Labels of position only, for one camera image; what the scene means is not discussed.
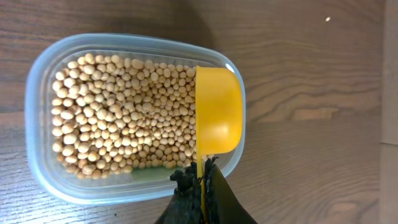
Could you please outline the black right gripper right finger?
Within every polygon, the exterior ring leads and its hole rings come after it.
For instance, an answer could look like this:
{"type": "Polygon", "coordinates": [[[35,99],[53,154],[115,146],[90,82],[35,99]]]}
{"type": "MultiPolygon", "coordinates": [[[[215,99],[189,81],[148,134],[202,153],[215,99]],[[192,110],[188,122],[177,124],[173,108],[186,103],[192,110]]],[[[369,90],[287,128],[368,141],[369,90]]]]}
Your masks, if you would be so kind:
{"type": "Polygon", "coordinates": [[[257,224],[239,203],[215,164],[218,157],[205,162],[205,205],[211,224],[257,224]]]}

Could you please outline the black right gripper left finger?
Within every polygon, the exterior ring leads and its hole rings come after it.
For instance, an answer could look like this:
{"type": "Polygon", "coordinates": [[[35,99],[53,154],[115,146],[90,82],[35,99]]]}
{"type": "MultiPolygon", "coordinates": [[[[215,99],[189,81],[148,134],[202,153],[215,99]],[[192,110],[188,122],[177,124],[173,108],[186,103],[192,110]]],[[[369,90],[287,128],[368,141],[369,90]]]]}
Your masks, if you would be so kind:
{"type": "Polygon", "coordinates": [[[184,170],[176,170],[170,180],[177,187],[155,224],[201,224],[201,178],[197,177],[197,164],[191,162],[184,170]]]}

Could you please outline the yellow measuring scoop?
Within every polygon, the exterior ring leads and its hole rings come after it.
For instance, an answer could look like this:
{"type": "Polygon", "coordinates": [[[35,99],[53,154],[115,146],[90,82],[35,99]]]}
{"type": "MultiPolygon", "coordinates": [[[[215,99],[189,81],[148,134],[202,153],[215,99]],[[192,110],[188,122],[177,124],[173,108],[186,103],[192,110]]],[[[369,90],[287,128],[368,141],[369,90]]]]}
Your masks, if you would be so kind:
{"type": "Polygon", "coordinates": [[[218,157],[215,164],[226,178],[243,154],[246,118],[241,77],[228,68],[197,67],[195,105],[197,176],[201,178],[201,209],[208,222],[206,160],[218,157]]]}

